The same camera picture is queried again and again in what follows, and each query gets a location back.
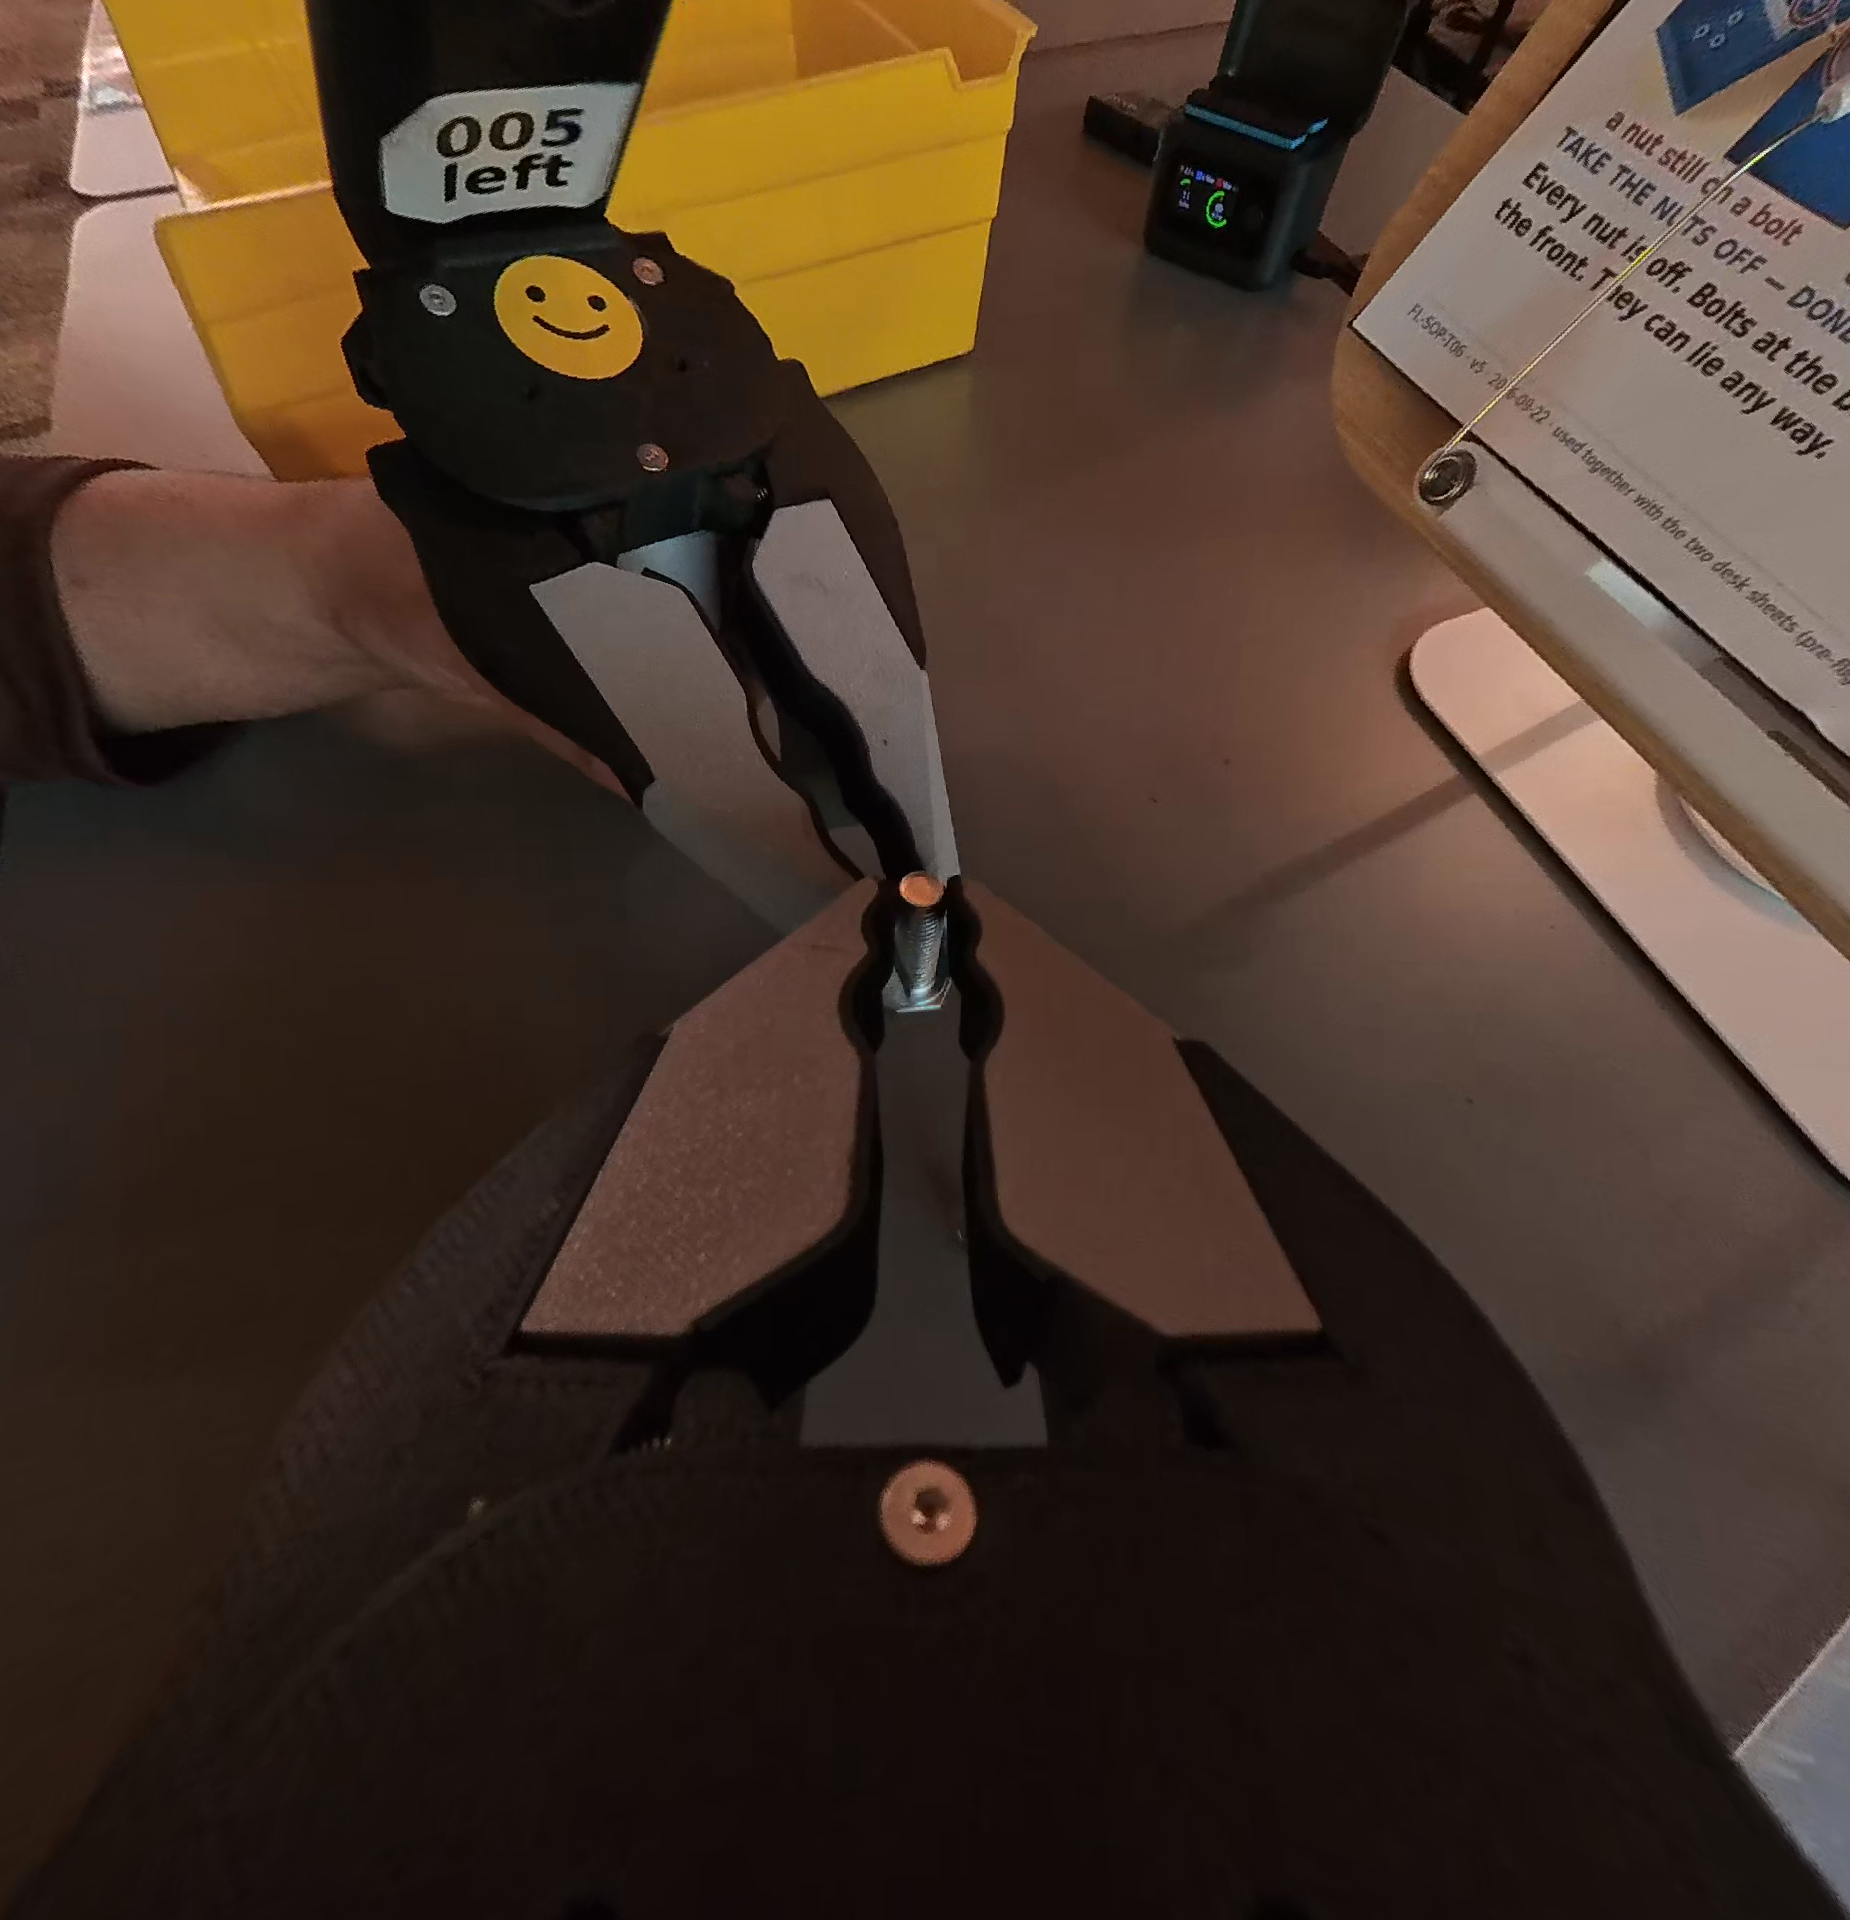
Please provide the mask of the black device with screen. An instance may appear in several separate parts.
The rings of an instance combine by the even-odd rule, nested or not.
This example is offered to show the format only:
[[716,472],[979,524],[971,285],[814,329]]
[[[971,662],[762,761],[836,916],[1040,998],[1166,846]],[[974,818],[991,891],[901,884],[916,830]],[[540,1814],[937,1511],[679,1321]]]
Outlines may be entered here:
[[1328,117],[1204,86],[1160,135],[1143,245],[1199,275],[1268,291],[1318,235],[1348,145]]

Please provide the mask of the pale grey desk sheet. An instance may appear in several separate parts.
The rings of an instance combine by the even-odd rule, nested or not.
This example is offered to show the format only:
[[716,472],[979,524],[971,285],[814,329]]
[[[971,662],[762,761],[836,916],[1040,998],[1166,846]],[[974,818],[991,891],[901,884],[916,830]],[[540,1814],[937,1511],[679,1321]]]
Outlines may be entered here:
[[1740,1764],[1850,1914],[1850,1620],[1743,1742]]

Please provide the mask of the person's left hand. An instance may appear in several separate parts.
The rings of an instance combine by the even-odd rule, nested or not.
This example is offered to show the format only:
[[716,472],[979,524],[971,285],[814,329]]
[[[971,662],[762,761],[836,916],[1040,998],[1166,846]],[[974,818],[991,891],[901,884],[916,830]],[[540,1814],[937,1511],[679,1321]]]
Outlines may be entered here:
[[113,732],[428,694],[492,712],[624,795],[602,760],[510,704],[461,656],[407,532],[364,480],[111,469],[59,509],[51,564]]

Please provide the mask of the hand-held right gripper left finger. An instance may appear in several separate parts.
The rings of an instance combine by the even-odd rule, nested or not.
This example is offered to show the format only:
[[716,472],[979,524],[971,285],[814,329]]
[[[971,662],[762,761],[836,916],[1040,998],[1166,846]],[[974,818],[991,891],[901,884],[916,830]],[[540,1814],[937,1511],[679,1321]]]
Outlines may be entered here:
[[622,1442],[664,1442],[697,1374],[769,1410],[876,1294],[886,899],[859,880],[671,1024],[522,1321],[534,1357],[647,1365]]

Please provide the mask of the yellow plastic bin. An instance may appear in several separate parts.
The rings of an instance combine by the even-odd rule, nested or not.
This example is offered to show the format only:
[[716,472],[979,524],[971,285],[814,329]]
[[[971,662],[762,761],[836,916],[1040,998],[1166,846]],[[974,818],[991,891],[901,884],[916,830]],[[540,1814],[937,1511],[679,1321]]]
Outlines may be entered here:
[[[341,335],[305,5],[108,5],[184,210],[157,224],[243,440],[276,477],[361,476],[385,415]],[[821,397],[974,349],[1023,54],[1001,3],[674,5],[608,208],[729,278]]]

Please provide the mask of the printed instruction sheet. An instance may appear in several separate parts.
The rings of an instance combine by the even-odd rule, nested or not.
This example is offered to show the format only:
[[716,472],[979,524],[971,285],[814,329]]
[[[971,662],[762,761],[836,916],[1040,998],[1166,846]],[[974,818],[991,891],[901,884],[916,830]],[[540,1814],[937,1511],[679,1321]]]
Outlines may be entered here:
[[1850,753],[1850,5],[1618,5],[1353,329]]

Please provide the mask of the steel threaded bolt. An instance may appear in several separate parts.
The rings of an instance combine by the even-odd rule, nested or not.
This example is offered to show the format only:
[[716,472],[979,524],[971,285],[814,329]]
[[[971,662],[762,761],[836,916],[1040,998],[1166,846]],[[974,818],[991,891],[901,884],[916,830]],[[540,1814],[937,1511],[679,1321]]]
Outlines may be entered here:
[[883,1007],[892,1016],[934,1016],[952,994],[947,884],[931,873],[912,873],[899,884],[897,899]]

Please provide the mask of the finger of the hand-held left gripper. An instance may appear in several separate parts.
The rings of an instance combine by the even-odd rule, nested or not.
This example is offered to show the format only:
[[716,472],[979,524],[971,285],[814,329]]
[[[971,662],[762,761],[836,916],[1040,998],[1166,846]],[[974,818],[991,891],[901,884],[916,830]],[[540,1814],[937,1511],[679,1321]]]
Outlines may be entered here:
[[532,592],[651,766],[638,804],[671,847],[783,934],[861,879],[870,839],[817,737],[732,667],[691,592],[608,564]]
[[821,886],[961,875],[929,677],[837,502],[723,535],[721,656]]

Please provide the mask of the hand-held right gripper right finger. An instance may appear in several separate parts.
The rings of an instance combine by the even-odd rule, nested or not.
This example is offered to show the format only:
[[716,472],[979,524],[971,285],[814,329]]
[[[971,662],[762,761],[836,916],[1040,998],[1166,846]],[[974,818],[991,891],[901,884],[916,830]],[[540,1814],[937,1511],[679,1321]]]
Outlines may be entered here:
[[975,880],[949,928],[971,1301],[1050,1441],[1152,1425],[1192,1364],[1321,1350],[1176,1032]]

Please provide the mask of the black upright device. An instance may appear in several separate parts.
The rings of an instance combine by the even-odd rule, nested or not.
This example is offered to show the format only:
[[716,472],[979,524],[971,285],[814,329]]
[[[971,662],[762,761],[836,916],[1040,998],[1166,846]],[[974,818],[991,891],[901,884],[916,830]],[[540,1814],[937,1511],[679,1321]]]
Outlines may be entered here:
[[1353,137],[1413,14],[1413,3],[1237,3],[1210,84],[1217,112],[1287,148]]

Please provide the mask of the person's left forearm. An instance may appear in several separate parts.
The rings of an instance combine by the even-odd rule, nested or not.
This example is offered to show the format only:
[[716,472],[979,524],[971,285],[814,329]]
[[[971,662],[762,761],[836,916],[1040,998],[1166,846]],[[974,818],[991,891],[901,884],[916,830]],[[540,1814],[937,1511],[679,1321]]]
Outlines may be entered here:
[[75,491],[115,469],[127,462],[0,453],[0,819],[11,784],[149,784],[194,757],[175,734],[105,734],[67,626],[54,526]]

